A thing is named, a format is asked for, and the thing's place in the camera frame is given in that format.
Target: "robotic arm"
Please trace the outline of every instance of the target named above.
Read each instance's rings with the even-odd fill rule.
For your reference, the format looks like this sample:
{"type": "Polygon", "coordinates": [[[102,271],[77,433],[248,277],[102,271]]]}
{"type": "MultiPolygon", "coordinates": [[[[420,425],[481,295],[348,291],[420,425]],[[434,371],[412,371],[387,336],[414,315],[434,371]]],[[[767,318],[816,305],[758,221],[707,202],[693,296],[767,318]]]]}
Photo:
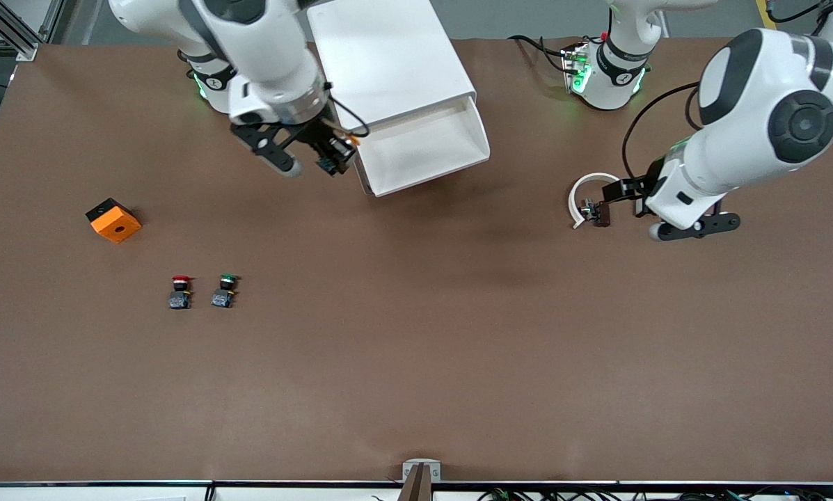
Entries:
{"type": "Polygon", "coordinates": [[[661,37],[656,10],[695,10],[717,0],[605,0],[610,28],[603,41],[590,41],[566,55],[569,89],[600,110],[616,110],[639,90],[645,63],[661,37]]]}
{"type": "MultiPolygon", "coordinates": [[[[833,12],[826,14],[832,22],[833,12]]],[[[827,25],[823,33],[833,37],[827,25]]],[[[654,161],[646,175],[604,188],[600,205],[639,200],[637,216],[660,216],[665,223],[651,229],[658,240],[736,229],[736,215],[719,214],[722,197],[798,170],[831,146],[833,42],[744,32],[709,61],[699,105],[702,130],[654,161]],[[714,213],[706,215],[711,206],[714,213]]]]}
{"type": "Polygon", "coordinates": [[[231,118],[232,133],[280,174],[301,174],[301,163],[286,152],[293,141],[311,146],[318,166],[330,175],[344,173],[358,159],[356,137],[366,133],[337,124],[329,86],[295,18],[314,0],[110,2],[132,31],[178,44],[198,80],[206,83],[200,87],[210,104],[231,118]],[[197,64],[206,64],[201,61],[222,61],[229,70],[221,79],[200,75],[197,64]],[[216,92],[224,106],[213,102],[216,92]]]}

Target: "orange block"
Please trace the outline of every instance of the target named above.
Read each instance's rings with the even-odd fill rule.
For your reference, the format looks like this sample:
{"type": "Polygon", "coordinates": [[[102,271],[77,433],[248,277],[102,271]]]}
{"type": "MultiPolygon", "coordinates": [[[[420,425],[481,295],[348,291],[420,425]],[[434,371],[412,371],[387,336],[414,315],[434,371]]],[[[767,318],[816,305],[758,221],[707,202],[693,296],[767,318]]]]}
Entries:
{"type": "Polygon", "coordinates": [[[141,229],[141,223],[132,216],[128,209],[116,200],[108,198],[95,209],[86,212],[91,227],[109,241],[121,242],[141,229]]]}

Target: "metal frame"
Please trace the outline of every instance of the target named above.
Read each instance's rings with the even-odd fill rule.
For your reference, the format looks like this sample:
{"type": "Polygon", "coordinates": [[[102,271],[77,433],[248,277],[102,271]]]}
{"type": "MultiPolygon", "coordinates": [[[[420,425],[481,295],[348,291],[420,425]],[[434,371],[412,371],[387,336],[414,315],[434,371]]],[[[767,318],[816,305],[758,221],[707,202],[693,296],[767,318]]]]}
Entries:
{"type": "Polygon", "coordinates": [[[33,61],[44,40],[0,0],[0,37],[17,51],[18,61],[33,61]]]}

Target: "table surface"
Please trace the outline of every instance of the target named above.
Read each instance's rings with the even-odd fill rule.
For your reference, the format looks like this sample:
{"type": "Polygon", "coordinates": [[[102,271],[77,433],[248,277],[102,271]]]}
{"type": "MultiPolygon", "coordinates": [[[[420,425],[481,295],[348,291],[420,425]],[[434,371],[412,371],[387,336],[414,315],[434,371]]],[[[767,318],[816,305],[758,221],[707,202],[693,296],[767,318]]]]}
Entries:
{"type": "MultiPolygon", "coordinates": [[[[833,148],[731,194],[731,234],[659,244],[626,203],[570,229],[569,185],[621,173],[723,42],[665,40],[604,112],[456,41],[492,157],[381,199],[273,173],[169,47],[42,47],[0,111],[0,481],[833,481],[833,148]],[[143,222],[120,245],[85,219],[107,197],[143,222]]],[[[633,164],[690,133],[684,97],[633,164]]]]}

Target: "white ring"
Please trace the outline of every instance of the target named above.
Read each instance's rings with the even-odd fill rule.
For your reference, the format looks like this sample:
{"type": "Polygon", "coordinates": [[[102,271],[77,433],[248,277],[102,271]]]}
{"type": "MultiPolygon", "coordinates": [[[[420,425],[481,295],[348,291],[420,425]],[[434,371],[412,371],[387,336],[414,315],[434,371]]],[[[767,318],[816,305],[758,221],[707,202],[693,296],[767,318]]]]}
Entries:
{"type": "Polygon", "coordinates": [[[584,175],[584,177],[579,178],[579,180],[574,184],[574,187],[571,188],[571,193],[568,195],[568,210],[571,212],[571,218],[574,219],[574,229],[578,229],[579,225],[582,225],[586,222],[586,219],[580,213],[580,209],[578,209],[578,204],[576,204],[574,200],[574,196],[578,192],[578,188],[581,184],[584,184],[588,181],[607,181],[608,183],[613,183],[614,181],[619,181],[620,177],[616,175],[607,174],[605,172],[594,172],[592,174],[584,175]]]}

